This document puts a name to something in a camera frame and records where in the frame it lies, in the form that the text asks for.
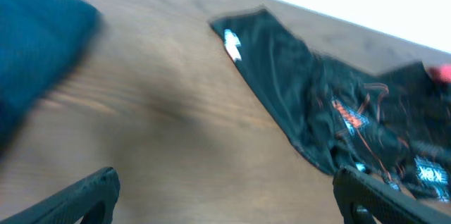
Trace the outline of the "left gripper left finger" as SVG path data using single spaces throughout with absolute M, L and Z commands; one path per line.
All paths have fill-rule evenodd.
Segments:
M 101 168 L 1 224 L 111 224 L 120 189 L 116 170 Z

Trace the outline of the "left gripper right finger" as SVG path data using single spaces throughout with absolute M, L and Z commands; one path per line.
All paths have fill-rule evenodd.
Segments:
M 450 224 L 449 215 L 350 166 L 334 175 L 333 193 L 345 224 Z

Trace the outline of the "black orange-patterned jersey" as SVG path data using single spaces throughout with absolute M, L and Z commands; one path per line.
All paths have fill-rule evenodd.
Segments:
M 266 9 L 209 24 L 291 145 L 320 171 L 352 166 L 417 199 L 450 200 L 450 84 L 422 63 L 370 75 L 311 50 Z

